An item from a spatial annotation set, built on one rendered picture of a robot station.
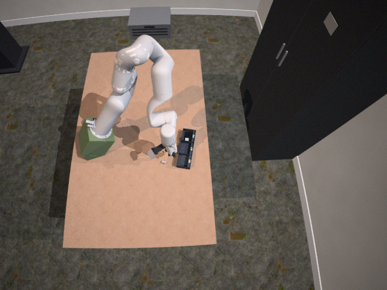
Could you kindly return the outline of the dark grey rack of bins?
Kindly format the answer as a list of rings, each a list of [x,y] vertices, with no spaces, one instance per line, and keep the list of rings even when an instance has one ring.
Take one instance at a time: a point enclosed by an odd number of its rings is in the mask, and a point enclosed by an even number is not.
[[[189,141],[185,141],[186,131],[190,132]],[[177,167],[182,169],[190,169],[192,153],[194,148],[196,130],[183,128],[181,136],[180,149],[177,159]]]

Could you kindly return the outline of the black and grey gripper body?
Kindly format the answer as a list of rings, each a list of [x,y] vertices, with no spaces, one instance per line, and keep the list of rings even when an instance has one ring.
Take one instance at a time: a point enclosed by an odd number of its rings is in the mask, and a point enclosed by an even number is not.
[[[173,152],[177,153],[177,145],[174,144],[174,148],[172,147],[165,147],[165,149],[167,150],[168,154],[171,156]]]

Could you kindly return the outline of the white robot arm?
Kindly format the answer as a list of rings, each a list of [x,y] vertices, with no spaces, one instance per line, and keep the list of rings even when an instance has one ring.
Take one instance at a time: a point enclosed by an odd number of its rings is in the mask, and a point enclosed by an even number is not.
[[[148,59],[153,63],[155,62],[151,68],[154,95],[147,105],[146,112],[150,127],[160,127],[162,143],[155,148],[151,148],[147,153],[150,159],[154,159],[158,152],[165,147],[175,147],[177,114],[175,111],[152,113],[156,107],[172,97],[171,73],[174,61],[167,51],[151,36],[141,35],[130,47],[117,52],[111,81],[113,92],[108,97],[97,119],[94,119],[94,121],[86,120],[85,123],[89,123],[87,126],[97,138],[105,139],[111,135],[113,125],[125,111],[134,94],[137,81],[135,66],[144,64]]]

